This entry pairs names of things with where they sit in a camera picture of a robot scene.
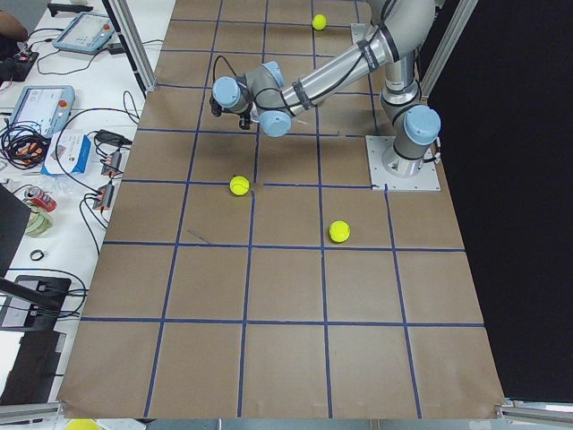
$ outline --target person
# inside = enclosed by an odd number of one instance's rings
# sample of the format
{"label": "person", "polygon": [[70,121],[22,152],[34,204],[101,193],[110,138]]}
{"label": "person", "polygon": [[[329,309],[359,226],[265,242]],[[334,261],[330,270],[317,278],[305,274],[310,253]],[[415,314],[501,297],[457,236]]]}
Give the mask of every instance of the person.
{"label": "person", "polygon": [[20,52],[17,42],[26,40],[26,28],[13,15],[0,10],[0,61]]}

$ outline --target red can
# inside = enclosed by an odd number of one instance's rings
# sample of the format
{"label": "red can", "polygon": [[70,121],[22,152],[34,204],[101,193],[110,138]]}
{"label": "red can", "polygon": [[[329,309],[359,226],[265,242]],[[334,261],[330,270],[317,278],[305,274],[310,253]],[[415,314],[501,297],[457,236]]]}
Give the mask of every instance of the red can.
{"label": "red can", "polygon": [[51,212],[57,207],[56,201],[51,198],[39,186],[32,186],[26,192],[26,200],[42,208],[46,212]]}

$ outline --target blue joint cap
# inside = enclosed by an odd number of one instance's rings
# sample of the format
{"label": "blue joint cap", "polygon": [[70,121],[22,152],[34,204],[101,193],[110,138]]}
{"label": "blue joint cap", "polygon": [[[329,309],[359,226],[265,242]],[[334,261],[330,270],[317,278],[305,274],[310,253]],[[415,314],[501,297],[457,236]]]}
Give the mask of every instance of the blue joint cap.
{"label": "blue joint cap", "polygon": [[404,130],[412,142],[426,146],[436,140],[440,133],[441,120],[435,110],[417,105],[406,112]]}
{"label": "blue joint cap", "polygon": [[280,71],[280,67],[278,67],[278,63],[276,61],[269,61],[262,66],[272,74],[272,77],[277,81],[279,88],[285,85],[285,78],[283,78],[283,73]]}
{"label": "blue joint cap", "polygon": [[235,79],[223,76],[213,84],[213,97],[219,105],[229,109],[241,99],[241,89]]}
{"label": "blue joint cap", "polygon": [[288,133],[291,119],[288,114],[280,110],[267,110],[259,117],[262,131],[270,137],[280,137]]}

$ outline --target person's arm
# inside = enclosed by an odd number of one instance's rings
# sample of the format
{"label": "person's arm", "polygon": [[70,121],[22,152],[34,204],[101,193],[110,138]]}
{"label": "person's arm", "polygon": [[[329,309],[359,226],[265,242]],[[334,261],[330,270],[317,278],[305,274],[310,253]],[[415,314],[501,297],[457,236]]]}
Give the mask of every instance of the person's arm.
{"label": "person's arm", "polygon": [[0,34],[17,42],[28,40],[28,31],[8,12],[0,11]]}

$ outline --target white mounting plate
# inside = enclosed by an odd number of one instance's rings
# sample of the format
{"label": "white mounting plate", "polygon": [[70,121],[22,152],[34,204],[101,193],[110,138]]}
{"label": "white mounting plate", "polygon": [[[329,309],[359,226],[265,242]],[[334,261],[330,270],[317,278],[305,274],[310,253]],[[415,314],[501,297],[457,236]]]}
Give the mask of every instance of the white mounting plate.
{"label": "white mounting plate", "polygon": [[364,39],[368,34],[368,30],[371,28],[370,24],[350,24],[350,34],[352,36],[352,43],[356,43],[358,40]]}
{"label": "white mounting plate", "polygon": [[[434,163],[424,163],[416,176],[408,178],[394,176],[382,166],[382,154],[393,142],[394,136],[366,136],[372,190],[384,191],[387,186],[388,191],[439,191],[440,181]],[[433,157],[432,151],[428,150],[425,157]]]}

